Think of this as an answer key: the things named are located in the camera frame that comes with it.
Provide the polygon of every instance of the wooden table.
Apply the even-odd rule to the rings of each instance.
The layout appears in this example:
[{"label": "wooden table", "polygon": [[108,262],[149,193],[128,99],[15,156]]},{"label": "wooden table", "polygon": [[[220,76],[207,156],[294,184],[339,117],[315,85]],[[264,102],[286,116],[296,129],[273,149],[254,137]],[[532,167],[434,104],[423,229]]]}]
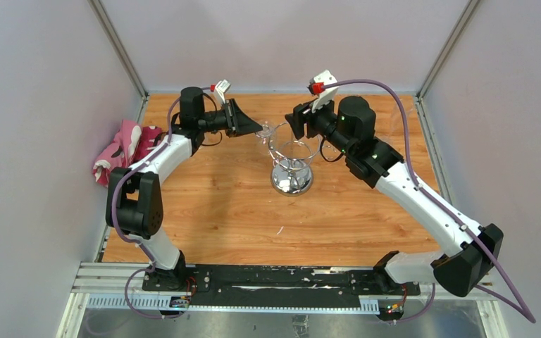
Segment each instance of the wooden table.
[{"label": "wooden table", "polygon": [[[310,95],[232,95],[255,120],[283,122]],[[177,95],[150,97],[144,125],[166,125],[168,107]],[[377,136],[389,136],[403,153],[401,120],[389,96],[365,96],[377,113]],[[415,171],[437,189],[411,96],[403,96],[409,116]],[[207,102],[207,109],[212,110]],[[432,251],[436,242],[406,211],[356,179],[344,159],[312,163],[314,183],[298,197],[271,187],[272,160],[254,135],[201,147],[164,182],[163,228],[188,263],[370,266],[391,250]],[[103,261],[145,262],[144,254],[112,231]]]}]

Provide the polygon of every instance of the red cable clip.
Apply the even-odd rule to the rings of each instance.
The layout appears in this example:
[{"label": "red cable clip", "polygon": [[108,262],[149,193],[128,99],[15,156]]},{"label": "red cable clip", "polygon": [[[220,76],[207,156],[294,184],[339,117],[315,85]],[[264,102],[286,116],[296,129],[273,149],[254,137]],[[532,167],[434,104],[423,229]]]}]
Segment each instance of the red cable clip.
[{"label": "red cable clip", "polygon": [[324,88],[323,86],[325,85],[324,82],[317,82],[317,83],[313,83],[312,84],[312,94],[314,95],[317,95],[317,94],[320,94],[322,92],[324,92]]}]

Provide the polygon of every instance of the perforated metal strip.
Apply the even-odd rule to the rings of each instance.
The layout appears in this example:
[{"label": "perforated metal strip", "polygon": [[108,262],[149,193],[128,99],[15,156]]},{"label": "perforated metal strip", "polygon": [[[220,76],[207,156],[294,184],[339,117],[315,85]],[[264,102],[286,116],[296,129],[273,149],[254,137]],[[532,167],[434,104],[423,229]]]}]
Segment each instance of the perforated metal strip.
[{"label": "perforated metal strip", "polygon": [[[170,297],[158,294],[133,294],[130,296],[132,305],[140,310],[169,310]],[[91,294],[88,308],[128,308],[122,294]],[[214,312],[251,312],[251,313],[340,313],[356,315],[377,315],[378,300],[360,299],[359,308],[293,308],[267,306],[201,306],[192,305],[189,311]]]}]

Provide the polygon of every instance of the pink cloth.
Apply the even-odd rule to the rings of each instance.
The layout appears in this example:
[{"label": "pink cloth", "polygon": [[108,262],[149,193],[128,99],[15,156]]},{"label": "pink cloth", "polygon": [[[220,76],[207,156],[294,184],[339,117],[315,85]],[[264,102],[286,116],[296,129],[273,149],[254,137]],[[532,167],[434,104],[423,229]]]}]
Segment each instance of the pink cloth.
[{"label": "pink cloth", "polygon": [[140,126],[131,120],[121,121],[121,128],[115,134],[113,143],[106,147],[97,157],[92,173],[97,183],[108,185],[111,171],[117,167],[129,167],[133,163],[136,149],[142,135]]},{"label": "pink cloth", "polygon": [[134,156],[134,162],[138,162],[146,155],[148,155],[152,149],[156,148],[163,138],[165,133],[159,127],[153,125],[142,128],[142,136],[140,137],[140,142],[136,149],[136,155]]}]

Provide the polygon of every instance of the wood grain surface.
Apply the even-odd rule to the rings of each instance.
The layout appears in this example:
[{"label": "wood grain surface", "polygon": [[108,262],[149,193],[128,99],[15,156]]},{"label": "wood grain surface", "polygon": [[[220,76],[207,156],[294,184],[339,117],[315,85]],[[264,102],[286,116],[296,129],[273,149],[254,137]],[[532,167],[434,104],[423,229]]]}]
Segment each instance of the wood grain surface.
[{"label": "wood grain surface", "polygon": [[[165,126],[176,97],[150,96],[144,125]],[[311,99],[293,94],[230,97],[253,119],[275,124],[284,122],[284,114],[298,103]],[[383,95],[364,98],[377,113],[377,136],[403,153],[401,118],[394,113],[393,100]],[[402,101],[411,111],[414,169],[437,189],[413,99],[403,96]],[[212,110],[209,102],[207,109]],[[164,182],[163,228],[188,263],[369,266],[391,250],[414,253],[438,248],[399,205],[356,179],[344,159],[326,163],[317,156],[311,165],[310,190],[297,197],[280,195],[270,183],[272,160],[257,143],[254,135],[224,137],[218,146],[201,147]],[[103,261],[147,260],[112,231]]]}]

